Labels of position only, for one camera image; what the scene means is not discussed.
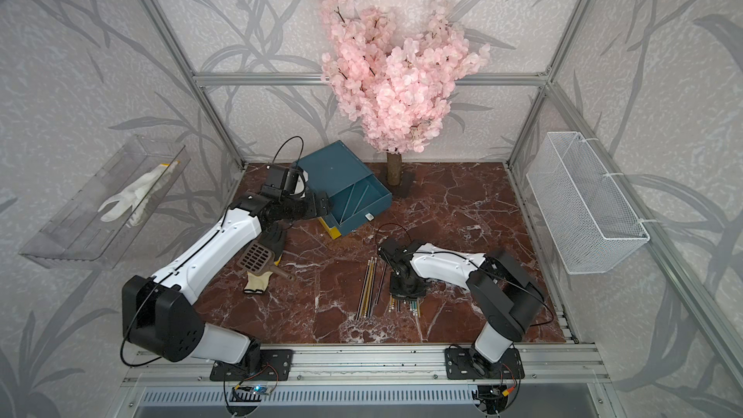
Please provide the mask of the teal yellow drawer box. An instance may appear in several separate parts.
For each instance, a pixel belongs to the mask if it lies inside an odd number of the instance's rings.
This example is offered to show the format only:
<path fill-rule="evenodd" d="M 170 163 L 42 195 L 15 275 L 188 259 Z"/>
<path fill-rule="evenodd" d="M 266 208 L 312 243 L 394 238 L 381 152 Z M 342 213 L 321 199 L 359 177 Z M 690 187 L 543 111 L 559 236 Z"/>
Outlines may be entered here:
<path fill-rule="evenodd" d="M 302 158 L 298 166 L 309 175 L 309 187 L 313 191 L 327 193 L 328 197 L 367 176 L 375 176 L 340 140 Z M 319 220 L 325 228 L 323 218 Z"/>

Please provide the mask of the teal top drawer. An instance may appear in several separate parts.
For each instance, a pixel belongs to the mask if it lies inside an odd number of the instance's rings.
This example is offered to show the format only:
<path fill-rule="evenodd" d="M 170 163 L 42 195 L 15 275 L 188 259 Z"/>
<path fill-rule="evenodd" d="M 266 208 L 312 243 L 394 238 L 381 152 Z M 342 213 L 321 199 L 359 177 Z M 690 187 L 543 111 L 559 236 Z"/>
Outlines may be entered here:
<path fill-rule="evenodd" d="M 330 214 L 322 222 L 332 239 L 346 236 L 392 205 L 391 192 L 373 175 L 329 197 Z"/>

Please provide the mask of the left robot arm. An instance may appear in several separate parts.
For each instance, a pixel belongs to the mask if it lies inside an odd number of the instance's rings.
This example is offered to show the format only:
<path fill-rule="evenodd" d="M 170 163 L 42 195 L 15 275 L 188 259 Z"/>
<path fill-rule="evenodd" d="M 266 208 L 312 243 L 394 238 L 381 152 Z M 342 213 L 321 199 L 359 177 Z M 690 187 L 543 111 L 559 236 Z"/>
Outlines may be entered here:
<path fill-rule="evenodd" d="M 239 253 L 257 255 L 264 266 L 273 263 L 286 243 L 282 222 L 323 217 L 329 210 L 324 192 L 242 195 L 180 257 L 148 278 L 133 276 L 124 284 L 123 340 L 170 362 L 193 357 L 257 369 L 260 342 L 205 322 L 195 303 Z"/>

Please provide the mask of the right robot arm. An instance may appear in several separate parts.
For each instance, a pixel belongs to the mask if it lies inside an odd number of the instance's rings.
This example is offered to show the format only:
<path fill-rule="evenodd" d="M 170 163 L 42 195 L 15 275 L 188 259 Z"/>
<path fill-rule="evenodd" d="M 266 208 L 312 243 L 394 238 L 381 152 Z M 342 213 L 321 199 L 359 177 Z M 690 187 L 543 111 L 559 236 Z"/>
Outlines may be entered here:
<path fill-rule="evenodd" d="M 392 269 L 394 299 L 417 301 L 425 297 L 431 281 L 469 291 L 486 320 L 471 355 L 488 366 L 524 338 L 541 311 L 550 309 L 536 280 L 505 251 L 467 254 L 420 240 L 404 247 L 390 237 L 378 245 L 377 253 Z"/>

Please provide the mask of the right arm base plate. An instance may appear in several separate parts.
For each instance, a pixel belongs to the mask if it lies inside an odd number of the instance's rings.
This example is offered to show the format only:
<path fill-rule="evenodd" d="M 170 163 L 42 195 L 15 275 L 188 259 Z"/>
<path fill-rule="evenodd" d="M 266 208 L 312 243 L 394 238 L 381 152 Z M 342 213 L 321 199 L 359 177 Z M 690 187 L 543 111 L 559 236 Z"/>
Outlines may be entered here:
<path fill-rule="evenodd" d="M 518 381 L 524 378 L 522 358 L 511 344 L 498 361 L 491 362 L 474 348 L 451 344 L 444 350 L 447 379 L 499 379 Z"/>

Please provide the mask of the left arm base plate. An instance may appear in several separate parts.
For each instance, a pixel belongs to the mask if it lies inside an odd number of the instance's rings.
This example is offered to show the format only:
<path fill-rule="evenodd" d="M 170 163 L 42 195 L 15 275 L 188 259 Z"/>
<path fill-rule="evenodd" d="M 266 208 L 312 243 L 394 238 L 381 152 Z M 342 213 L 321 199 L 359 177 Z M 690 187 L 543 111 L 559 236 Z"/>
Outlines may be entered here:
<path fill-rule="evenodd" d="M 214 382 L 287 381 L 293 354 L 292 349 L 262 349 L 248 352 L 238 364 L 217 361 L 209 379 Z"/>

